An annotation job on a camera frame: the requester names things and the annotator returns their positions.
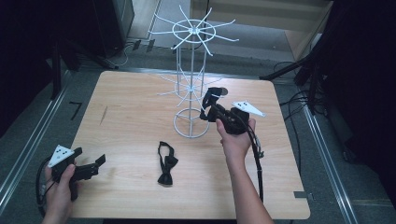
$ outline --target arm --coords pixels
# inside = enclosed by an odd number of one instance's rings
[[[72,213],[72,201],[70,200],[69,181],[75,172],[76,166],[70,164],[62,174],[61,181],[54,183],[53,181],[47,182],[48,192],[47,198],[47,212],[44,216],[42,224],[52,223],[66,223]],[[46,167],[46,179],[52,179],[51,169]]]
[[[230,172],[237,222],[274,223],[262,204],[245,166],[245,157],[251,145],[248,133],[231,135],[225,132],[221,120],[217,119],[216,124]],[[254,130],[256,120],[250,119],[248,124]]]

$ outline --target black bow tie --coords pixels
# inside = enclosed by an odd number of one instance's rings
[[[161,156],[161,147],[166,146],[169,147],[169,156],[165,156],[165,160],[163,162],[163,157]],[[160,145],[158,146],[158,154],[160,155],[160,164],[161,164],[161,169],[163,170],[163,174],[160,176],[158,179],[158,183],[163,184],[163,185],[172,185],[173,180],[171,176],[171,169],[176,166],[178,159],[174,157],[175,150],[169,146],[165,142],[160,142]]]

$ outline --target white wire rack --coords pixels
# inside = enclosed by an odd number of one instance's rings
[[[239,39],[230,39],[216,33],[216,28],[220,26],[230,25],[235,22],[235,20],[222,23],[218,25],[211,25],[209,22],[206,21],[207,17],[209,16],[212,8],[210,8],[207,14],[201,20],[193,20],[189,19],[186,14],[184,13],[181,6],[179,6],[181,13],[183,14],[185,20],[173,22],[167,19],[159,17],[157,14],[154,14],[155,17],[159,20],[166,21],[173,24],[172,31],[166,32],[150,32],[152,35],[167,35],[173,34],[177,40],[179,41],[174,47],[171,49],[175,49],[177,52],[177,77],[176,80],[173,80],[169,77],[161,76],[163,79],[170,81],[175,84],[175,89],[173,91],[159,93],[159,95],[166,95],[166,94],[176,94],[180,99],[180,103],[177,105],[179,107],[183,102],[189,102],[189,107],[180,110],[176,113],[174,118],[174,126],[175,130],[181,134],[182,136],[189,137],[189,138],[196,138],[204,135],[207,130],[209,129],[209,123],[207,121],[203,121],[199,119],[199,114],[201,112],[202,104],[201,100],[204,97],[204,93],[207,90],[207,85],[215,81],[205,83],[205,66],[206,66],[206,54],[213,56],[210,52],[208,47],[208,42],[213,38],[220,38],[227,41],[238,41]],[[182,69],[182,60],[181,60],[181,46],[183,44],[190,44],[191,48],[191,70],[190,73],[186,75],[186,72]],[[199,72],[195,72],[195,51],[196,45],[199,47],[204,46],[204,58],[203,58],[203,65]],[[197,102],[200,108],[196,108],[192,106],[193,102]],[[189,123],[189,128],[186,130],[182,130],[179,127],[180,119],[186,120]],[[198,122],[205,122],[205,125],[201,125],[201,129],[199,128],[200,125],[197,125]]]

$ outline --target human hand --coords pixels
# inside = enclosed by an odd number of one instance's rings
[[[245,157],[250,148],[251,141],[248,132],[234,135],[226,133],[224,125],[220,119],[216,119],[218,132],[221,136],[221,144],[223,145],[224,154],[227,161],[245,161]],[[256,120],[249,119],[248,125],[254,131],[256,127]]]
[[[47,212],[43,220],[43,224],[47,223],[66,223],[72,213],[72,201],[69,188],[70,178],[76,170],[76,165],[70,164],[64,170],[61,181],[59,183],[52,180],[52,169],[46,166],[47,182]]]

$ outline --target table surface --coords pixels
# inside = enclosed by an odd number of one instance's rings
[[[78,165],[106,154],[99,175],[81,181],[72,217],[234,219],[233,192],[216,124],[206,134],[186,138],[174,127],[175,114],[189,108],[189,101],[174,94],[176,76],[104,72],[78,129],[72,148],[82,147]],[[206,77],[206,87],[225,87],[229,94],[218,104],[230,109],[232,102],[247,100],[266,117],[257,120],[264,158],[261,159],[264,204],[274,219],[306,219],[310,210],[298,174],[274,85],[269,81]],[[187,119],[177,119],[188,130]],[[195,120],[193,129],[206,126]],[[178,164],[172,169],[172,187],[157,180],[162,174],[158,145],[175,149]],[[162,154],[168,150],[163,147]],[[247,171],[258,189],[256,164],[251,150]]]

